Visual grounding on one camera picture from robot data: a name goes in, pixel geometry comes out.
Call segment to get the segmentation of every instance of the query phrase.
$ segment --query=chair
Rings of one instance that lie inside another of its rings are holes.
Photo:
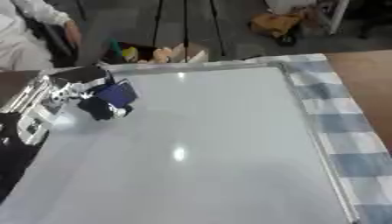
[[[35,37],[43,39],[52,55],[54,67],[73,67],[78,58],[78,51],[67,41],[64,29],[58,25],[41,24],[28,18],[17,7],[17,12],[24,18],[26,25]]]

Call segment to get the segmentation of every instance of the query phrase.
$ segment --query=white table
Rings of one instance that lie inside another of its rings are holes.
[[[135,110],[70,106],[0,223],[347,223],[278,69],[122,77]]]

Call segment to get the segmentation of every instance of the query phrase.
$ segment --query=checkered cloth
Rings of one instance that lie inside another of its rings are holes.
[[[242,63],[283,62],[315,121],[350,202],[364,224],[392,224],[392,160],[363,112],[323,54],[262,57],[245,62],[135,65],[129,68],[188,69]]]

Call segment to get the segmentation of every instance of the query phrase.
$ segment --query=toy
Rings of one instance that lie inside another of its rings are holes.
[[[165,64],[169,63],[171,61],[171,55],[173,53],[173,50],[169,47],[164,47],[164,48],[159,48],[154,51],[153,53],[153,59],[150,61],[147,60],[139,60],[137,63],[143,64],[143,63],[148,63],[148,64]]]

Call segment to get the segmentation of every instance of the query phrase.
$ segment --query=gray carpet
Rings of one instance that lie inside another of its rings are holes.
[[[78,21],[88,37],[87,45],[95,47],[97,44],[93,42],[108,38],[147,46],[152,43],[158,0],[83,0],[87,22],[81,20],[74,0],[50,1]],[[254,55],[370,51],[392,47],[392,27],[378,28],[372,38],[363,40],[356,38],[361,23],[351,21],[345,21],[341,32],[334,36],[301,38],[293,47],[280,47],[273,39],[258,36],[246,26],[254,15],[266,10],[263,0],[215,0],[227,48],[227,56],[222,57],[209,1],[188,1],[190,40],[208,47],[212,60],[237,60]],[[182,38],[183,0],[164,0],[157,45],[176,46],[182,42]]]

